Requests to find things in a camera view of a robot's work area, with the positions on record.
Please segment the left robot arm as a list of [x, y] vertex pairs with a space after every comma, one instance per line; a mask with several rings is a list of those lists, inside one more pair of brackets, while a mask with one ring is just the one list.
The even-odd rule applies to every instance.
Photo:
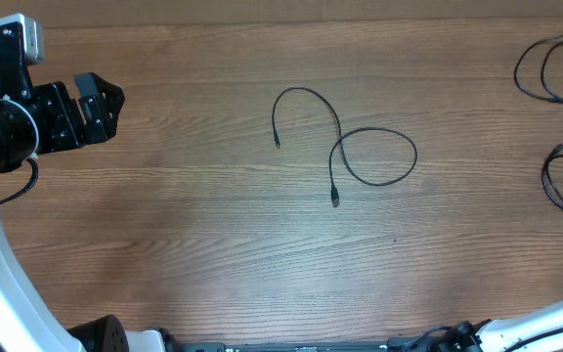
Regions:
[[[31, 98], [0, 92], [0, 172], [39, 154], [113, 137], [122, 90], [94, 73], [75, 78], [74, 101], [61, 82], [37, 86]], [[113, 315], [65, 329], [47, 308], [12, 251], [0, 216], [0, 351], [180, 351], [166, 329], [127, 331]]]

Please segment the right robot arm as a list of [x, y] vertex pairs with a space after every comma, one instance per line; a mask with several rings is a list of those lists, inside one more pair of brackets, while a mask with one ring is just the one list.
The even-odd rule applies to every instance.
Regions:
[[510, 319], [488, 320], [445, 333], [428, 350], [543, 352], [563, 349], [563, 300]]

